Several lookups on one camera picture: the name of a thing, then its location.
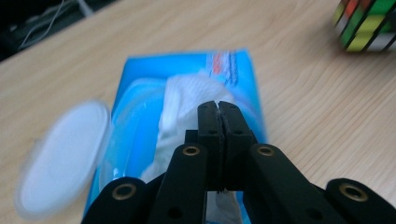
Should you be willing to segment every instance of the blue package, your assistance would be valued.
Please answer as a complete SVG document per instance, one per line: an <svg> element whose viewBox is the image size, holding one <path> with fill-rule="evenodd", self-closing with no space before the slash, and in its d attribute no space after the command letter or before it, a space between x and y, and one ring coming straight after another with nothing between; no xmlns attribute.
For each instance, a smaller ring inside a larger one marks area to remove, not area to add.
<svg viewBox="0 0 396 224"><path fill-rule="evenodd" d="M253 67L246 50L131 57L123 69L111 115L114 129L95 172L86 210L111 180L139 177L152 163L166 80L198 73L223 83L258 141L267 142ZM241 207L245 219L243 204Z"/></svg>

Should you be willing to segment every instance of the white cable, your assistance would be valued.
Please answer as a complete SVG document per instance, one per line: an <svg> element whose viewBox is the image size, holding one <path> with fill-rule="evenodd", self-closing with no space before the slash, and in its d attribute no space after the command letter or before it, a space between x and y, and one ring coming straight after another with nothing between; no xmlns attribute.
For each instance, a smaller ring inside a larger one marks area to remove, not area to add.
<svg viewBox="0 0 396 224"><path fill-rule="evenodd" d="M52 18L52 20L51 20L51 22L50 22L50 24L49 24L49 27L47 28L46 32L45 32L43 35L41 35L40 37L36 38L35 40L32 40L32 41L30 41L30 42L27 42L27 39L29 38L29 36L30 36L30 35L32 34L32 32L33 32L35 29L37 29L39 26L36 26L36 27L32 28L32 29L29 31L29 33L27 34L27 36L24 38L24 40L23 40L23 42L21 43L19 49L27 48L27 47L32 46L33 44L37 43L38 41L42 40L42 39L48 34L48 32L50 31L50 28L52 27L52 24L55 22L56 18L57 18L58 15L59 15L59 12L61 11L61 9L62 9L63 6L64 6L64 0L62 0L62 3L59 5L58 9L56 10L55 15L53 16L53 18Z"/></svg>
<svg viewBox="0 0 396 224"><path fill-rule="evenodd" d="M84 15L85 17L89 17L93 14L93 10L84 0L77 0L77 2L79 4L79 10L81 11L82 15Z"/></svg>

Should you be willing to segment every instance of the package lid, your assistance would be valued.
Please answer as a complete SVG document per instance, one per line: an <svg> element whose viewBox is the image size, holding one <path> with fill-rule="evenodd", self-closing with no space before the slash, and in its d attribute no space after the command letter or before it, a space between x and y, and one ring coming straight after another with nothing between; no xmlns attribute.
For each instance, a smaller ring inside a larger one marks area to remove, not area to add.
<svg viewBox="0 0 396 224"><path fill-rule="evenodd" d="M110 113L99 101L72 108L36 144L24 164L15 208L26 219L43 219L71 204L86 188L106 149Z"/></svg>

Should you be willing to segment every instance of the wet wipes package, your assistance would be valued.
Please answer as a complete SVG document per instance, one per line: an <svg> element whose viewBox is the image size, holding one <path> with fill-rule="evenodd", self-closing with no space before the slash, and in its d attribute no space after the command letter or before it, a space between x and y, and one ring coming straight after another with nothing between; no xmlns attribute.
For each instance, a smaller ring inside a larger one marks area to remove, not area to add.
<svg viewBox="0 0 396 224"><path fill-rule="evenodd" d="M87 209L114 179L130 176L149 182L165 172L175 148L184 143L186 130L198 128L198 105L208 101L238 105L258 141L266 142L246 50L129 58L112 108L112 133L92 181ZM239 193L209 193L207 201L209 223L246 222Z"/></svg>

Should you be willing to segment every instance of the wooden table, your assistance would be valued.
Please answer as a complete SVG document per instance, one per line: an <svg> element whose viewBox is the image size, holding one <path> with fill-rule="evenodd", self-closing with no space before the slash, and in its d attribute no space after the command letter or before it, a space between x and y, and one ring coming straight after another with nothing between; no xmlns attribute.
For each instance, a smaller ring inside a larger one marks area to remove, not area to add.
<svg viewBox="0 0 396 224"><path fill-rule="evenodd" d="M68 108L112 106L129 55L250 51L271 144L313 183L356 179L396 205L396 54L344 53L338 0L119 1L0 64L0 223L31 147ZM87 191L42 223L79 223Z"/></svg>

